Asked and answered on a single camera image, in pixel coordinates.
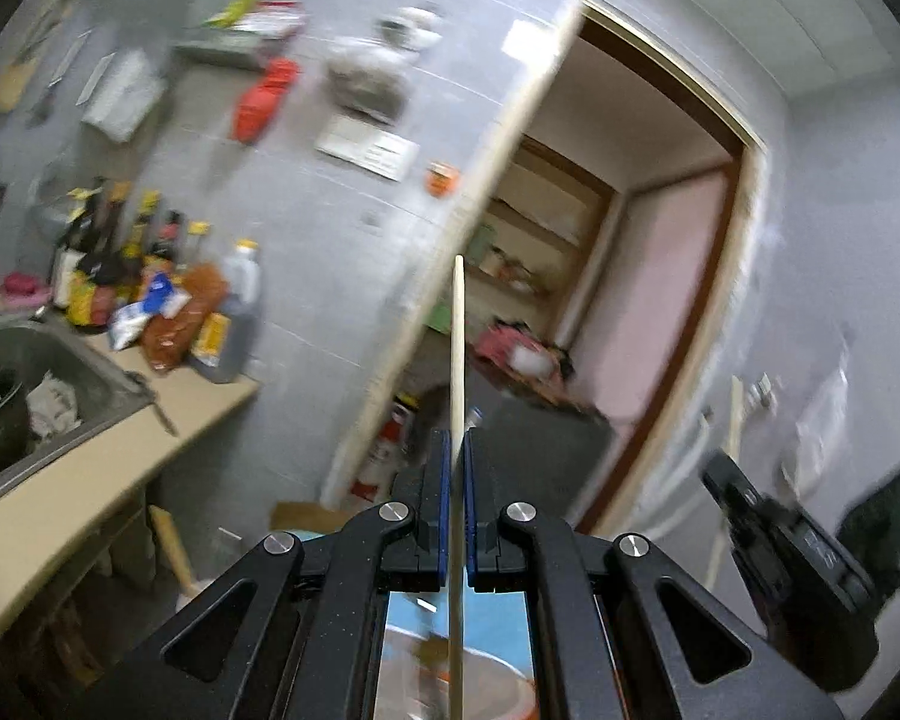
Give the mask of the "steel kitchen sink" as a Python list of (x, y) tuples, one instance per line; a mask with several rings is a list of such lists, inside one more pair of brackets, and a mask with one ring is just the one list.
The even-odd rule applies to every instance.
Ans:
[(92, 348), (94, 341), (52, 314), (0, 314), (0, 366), (23, 378), (30, 415), (27, 454), (0, 473), (0, 499), (154, 403), (146, 382)]

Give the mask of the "red fire extinguisher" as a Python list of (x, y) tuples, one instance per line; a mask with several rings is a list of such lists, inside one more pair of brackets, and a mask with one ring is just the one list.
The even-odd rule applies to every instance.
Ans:
[(352, 480), (349, 494), (365, 502), (377, 502), (390, 491), (404, 461), (409, 426), (416, 414), (416, 400), (399, 394), (391, 403), (388, 419), (380, 427), (370, 450)]

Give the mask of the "white bowl on cabinet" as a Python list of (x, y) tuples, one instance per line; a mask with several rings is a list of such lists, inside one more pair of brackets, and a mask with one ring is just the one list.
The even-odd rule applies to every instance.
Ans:
[(546, 380), (553, 375), (559, 364), (549, 349), (515, 344), (510, 349), (509, 367), (521, 377)]

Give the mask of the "large oil bottle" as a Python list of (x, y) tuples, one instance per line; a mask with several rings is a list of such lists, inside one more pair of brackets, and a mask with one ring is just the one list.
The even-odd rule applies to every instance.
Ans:
[(222, 262), (229, 292), (201, 325), (190, 346), (190, 362), (212, 383), (231, 383), (244, 370), (260, 317), (263, 270), (258, 242), (238, 239)]

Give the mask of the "orange spice packet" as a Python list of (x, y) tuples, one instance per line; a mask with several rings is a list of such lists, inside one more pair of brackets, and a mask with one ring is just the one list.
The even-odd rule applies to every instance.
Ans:
[(219, 266), (198, 263), (183, 275), (180, 291), (182, 304), (168, 316), (157, 312), (142, 330), (142, 356), (157, 374), (167, 374), (183, 361), (205, 320), (229, 294), (229, 283)]

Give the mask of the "wooden shelf unit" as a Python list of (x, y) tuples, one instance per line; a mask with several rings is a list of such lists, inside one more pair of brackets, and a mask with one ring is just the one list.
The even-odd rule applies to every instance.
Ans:
[(592, 171), (521, 138), (464, 246), (466, 341), (497, 322), (553, 341), (614, 197)]

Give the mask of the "dark soy sauce bottle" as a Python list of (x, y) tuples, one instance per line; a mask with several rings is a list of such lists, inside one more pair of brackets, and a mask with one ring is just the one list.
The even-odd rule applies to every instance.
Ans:
[(52, 268), (52, 304), (66, 310), (71, 300), (71, 280), (80, 259), (94, 247), (98, 238), (97, 215), (102, 187), (78, 188), (73, 192), (77, 208), (63, 236), (56, 244)]

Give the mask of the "red plastic bag hanging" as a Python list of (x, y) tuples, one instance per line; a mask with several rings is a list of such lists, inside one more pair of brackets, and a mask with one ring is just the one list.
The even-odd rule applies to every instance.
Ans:
[(233, 111), (230, 138), (244, 145), (255, 143), (278, 114), (284, 96), (292, 88), (301, 69), (294, 60), (272, 59), (260, 80), (248, 88)]

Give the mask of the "clear bag of dried goods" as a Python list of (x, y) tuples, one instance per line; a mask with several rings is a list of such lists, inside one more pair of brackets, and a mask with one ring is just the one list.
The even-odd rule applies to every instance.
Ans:
[(325, 60), (334, 102), (385, 125), (394, 124), (406, 109), (408, 71), (408, 60), (397, 50), (356, 37), (331, 44)]

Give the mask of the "white mesh bag on wall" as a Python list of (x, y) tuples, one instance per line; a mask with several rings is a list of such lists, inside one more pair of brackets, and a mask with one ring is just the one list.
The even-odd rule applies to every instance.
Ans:
[(816, 491), (844, 447), (854, 340), (855, 333), (842, 327), (836, 367), (814, 390), (795, 422), (793, 454), (782, 475), (798, 500), (808, 499)]

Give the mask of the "orange wall hook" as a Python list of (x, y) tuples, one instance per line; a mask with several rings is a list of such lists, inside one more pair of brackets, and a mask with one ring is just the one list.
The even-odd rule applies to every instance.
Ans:
[(451, 164), (430, 161), (425, 171), (424, 185), (430, 197), (443, 199), (457, 187), (460, 171)]

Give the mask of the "white wall socket plate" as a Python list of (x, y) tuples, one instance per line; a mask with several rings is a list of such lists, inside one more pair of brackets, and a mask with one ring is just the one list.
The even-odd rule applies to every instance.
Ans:
[(419, 153), (416, 142), (343, 114), (329, 119), (315, 149), (390, 182), (401, 182)]

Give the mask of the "grey wall shelf rack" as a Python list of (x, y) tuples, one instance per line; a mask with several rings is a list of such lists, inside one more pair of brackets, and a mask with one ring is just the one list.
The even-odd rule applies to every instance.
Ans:
[(195, 64), (261, 71), (283, 57), (290, 39), (306, 22), (301, 2), (260, 0), (248, 10), (221, 11), (188, 29), (173, 50)]

